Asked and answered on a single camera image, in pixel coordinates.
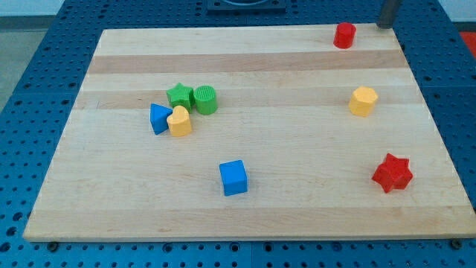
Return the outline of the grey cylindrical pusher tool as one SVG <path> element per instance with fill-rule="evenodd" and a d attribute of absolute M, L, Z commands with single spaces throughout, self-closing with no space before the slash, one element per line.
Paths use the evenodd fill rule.
<path fill-rule="evenodd" d="M 396 20 L 402 0 L 384 0 L 376 25 L 381 29 L 390 29 Z"/>

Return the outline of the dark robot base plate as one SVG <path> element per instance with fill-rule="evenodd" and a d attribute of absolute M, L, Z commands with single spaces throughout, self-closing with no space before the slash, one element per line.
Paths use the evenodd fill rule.
<path fill-rule="evenodd" d="M 204 0 L 208 13 L 286 12 L 285 0 Z"/>

